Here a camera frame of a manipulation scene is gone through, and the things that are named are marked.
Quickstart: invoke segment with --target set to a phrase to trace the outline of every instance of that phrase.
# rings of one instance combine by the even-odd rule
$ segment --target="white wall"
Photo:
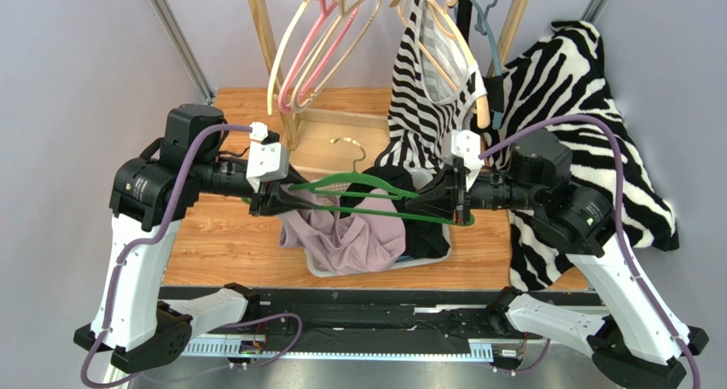
[[[214,90],[220,87],[267,86],[268,74],[260,53],[253,19],[247,0],[167,0],[180,27],[195,53],[207,80]],[[391,0],[384,0],[379,15],[362,42],[349,57],[330,86],[380,87],[391,85],[394,56],[404,30]],[[484,8],[491,0],[478,0]],[[535,41],[549,34],[552,20],[577,20],[590,0],[530,0],[525,18],[515,38],[513,55],[522,53]],[[267,0],[268,10],[279,44],[288,23],[302,0]],[[491,24],[499,35],[510,0],[500,0],[491,11]],[[290,66],[294,53],[316,18],[318,8],[311,6],[300,22],[290,49],[283,57],[285,69]],[[365,6],[362,11],[370,12]],[[486,38],[473,34],[470,43],[475,58],[486,68],[491,56]]]
[[[704,389],[727,381],[726,20],[724,0],[610,0],[596,21],[616,104],[677,210],[681,248],[638,257],[675,313],[712,338],[697,358]]]
[[[81,387],[113,175],[200,97],[148,0],[0,0],[0,18],[0,386]]]

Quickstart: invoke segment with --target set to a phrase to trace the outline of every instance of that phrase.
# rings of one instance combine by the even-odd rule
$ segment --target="mauve fabric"
[[[302,200],[317,203],[309,191],[290,191]],[[371,193],[386,194],[375,189]],[[396,212],[389,199],[367,197],[358,208]],[[338,212],[301,210],[277,215],[282,223],[280,247],[303,247],[319,270],[339,276],[388,270],[406,249],[401,218],[354,213],[340,218]]]

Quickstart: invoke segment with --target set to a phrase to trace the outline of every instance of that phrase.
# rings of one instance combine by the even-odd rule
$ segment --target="clothing rack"
[[[255,31],[265,58],[268,73],[271,72],[277,53],[270,15],[265,0],[247,0],[253,16]],[[515,34],[529,0],[512,0],[500,33],[497,50],[501,65],[507,60]],[[488,74],[493,74],[491,63]],[[283,80],[278,70],[275,90],[280,89]],[[351,160],[358,154],[354,149],[332,152],[329,140],[335,137],[352,137],[361,142],[369,156],[363,161],[363,168],[373,165],[376,155],[389,142],[386,115],[349,113],[328,109],[307,108],[302,113],[279,113],[284,131],[283,143],[291,150],[290,161],[308,179],[320,178],[340,171],[350,171]]]

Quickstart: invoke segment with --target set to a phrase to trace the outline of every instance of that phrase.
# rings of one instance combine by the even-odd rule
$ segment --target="wooden floor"
[[[386,114],[389,89],[328,89],[316,107]],[[278,116],[265,111],[265,91],[222,89],[215,106],[231,124],[261,121],[282,132]],[[242,151],[247,135],[230,134],[226,148]],[[317,278],[302,250],[278,247],[277,218],[255,218],[234,198],[204,194],[183,221],[166,270],[167,285],[249,287],[335,287],[411,289],[500,289],[508,285],[510,260],[506,212],[475,212],[476,224],[451,227],[452,255],[445,262],[356,276]],[[568,271],[551,289],[584,289],[583,276]]]

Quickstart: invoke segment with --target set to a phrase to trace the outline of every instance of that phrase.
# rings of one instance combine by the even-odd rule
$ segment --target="zebra print blanket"
[[[583,113],[605,122],[619,138],[625,169],[624,226],[634,247],[678,248],[672,206],[654,191],[636,145],[604,77],[603,41],[593,25],[553,22],[554,34],[534,44],[504,69],[505,118],[499,131],[479,130],[488,147],[539,121]],[[595,126],[560,124],[549,128],[573,151],[573,180],[613,199],[614,157]],[[490,159],[503,169],[509,152]],[[529,212],[509,213],[512,230],[510,283],[522,290],[544,289],[573,267],[565,256],[533,233]]]

